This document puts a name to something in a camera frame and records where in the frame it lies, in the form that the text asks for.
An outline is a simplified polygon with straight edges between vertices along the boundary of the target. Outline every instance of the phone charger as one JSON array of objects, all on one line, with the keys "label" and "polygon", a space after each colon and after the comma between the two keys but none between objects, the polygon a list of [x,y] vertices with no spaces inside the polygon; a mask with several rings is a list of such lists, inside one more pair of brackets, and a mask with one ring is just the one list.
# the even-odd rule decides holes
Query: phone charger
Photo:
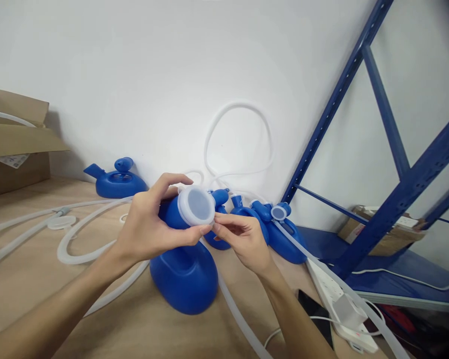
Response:
[{"label": "phone charger", "polygon": [[357,307],[351,297],[344,293],[339,299],[333,303],[333,308],[339,319],[339,322],[349,328],[355,330],[358,329],[359,325],[364,323],[368,318],[364,310]]}]

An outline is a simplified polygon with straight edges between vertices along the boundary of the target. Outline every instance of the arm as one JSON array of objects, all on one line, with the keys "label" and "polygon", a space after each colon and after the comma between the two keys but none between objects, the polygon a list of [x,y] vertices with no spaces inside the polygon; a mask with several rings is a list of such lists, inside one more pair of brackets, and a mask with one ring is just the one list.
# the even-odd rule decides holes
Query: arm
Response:
[{"label": "arm", "polygon": [[178,182],[193,183],[185,175],[164,174],[148,192],[136,194],[116,243],[72,282],[0,333],[0,358],[51,358],[106,288],[136,263],[194,245],[209,232],[209,225],[171,229],[158,218],[161,200],[178,194],[169,185]]},{"label": "arm", "polygon": [[331,347],[303,310],[274,263],[259,222],[252,217],[217,213],[213,232],[228,242],[240,261],[261,281],[291,358],[336,358]]}]

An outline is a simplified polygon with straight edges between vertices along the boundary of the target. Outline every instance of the hand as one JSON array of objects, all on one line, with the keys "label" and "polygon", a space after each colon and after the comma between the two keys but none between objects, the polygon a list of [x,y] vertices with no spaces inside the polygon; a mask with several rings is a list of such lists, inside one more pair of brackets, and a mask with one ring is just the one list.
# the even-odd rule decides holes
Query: hand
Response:
[{"label": "hand", "polygon": [[170,185],[180,182],[193,183],[185,175],[165,173],[148,192],[140,192],[133,197],[125,225],[113,246],[131,265],[176,247],[195,245],[211,230],[210,225],[172,229],[158,218],[161,201],[178,195],[178,189]]},{"label": "hand", "polygon": [[213,232],[217,236],[215,240],[228,242],[239,260],[258,276],[274,268],[274,261],[256,218],[216,213]]}]

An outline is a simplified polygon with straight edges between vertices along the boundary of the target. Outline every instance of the forearm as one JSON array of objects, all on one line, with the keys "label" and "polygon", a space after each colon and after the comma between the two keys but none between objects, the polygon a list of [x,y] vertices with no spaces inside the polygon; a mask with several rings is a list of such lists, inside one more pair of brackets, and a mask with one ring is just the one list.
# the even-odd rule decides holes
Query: forearm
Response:
[{"label": "forearm", "polygon": [[50,358],[87,310],[130,267],[115,246],[60,291],[0,333],[0,358]]},{"label": "forearm", "polygon": [[336,358],[273,263],[258,275],[273,306],[289,355],[295,358]]}]

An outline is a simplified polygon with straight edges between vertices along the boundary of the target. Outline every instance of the white wall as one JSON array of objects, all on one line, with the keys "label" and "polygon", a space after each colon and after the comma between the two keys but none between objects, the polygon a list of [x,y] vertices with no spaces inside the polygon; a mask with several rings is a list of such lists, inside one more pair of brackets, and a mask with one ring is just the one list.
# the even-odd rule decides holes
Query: white wall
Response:
[{"label": "white wall", "polygon": [[[241,98],[262,104],[276,161],[265,174],[230,181],[276,201],[373,5],[0,1],[0,88],[50,102],[47,125],[73,148],[52,156],[56,175],[91,180],[82,173],[90,163],[111,170],[117,158],[131,156],[149,184],[162,172],[204,169],[205,134],[220,106]],[[432,0],[396,1],[373,51],[414,162],[449,120],[449,9]],[[257,118],[236,110],[219,125],[210,160],[219,172],[249,169],[265,162],[266,150]],[[442,177],[413,214],[449,187],[449,169]],[[363,67],[303,184],[349,207],[380,204],[396,183]],[[334,230],[343,220],[303,193],[293,207],[298,224]]]}]

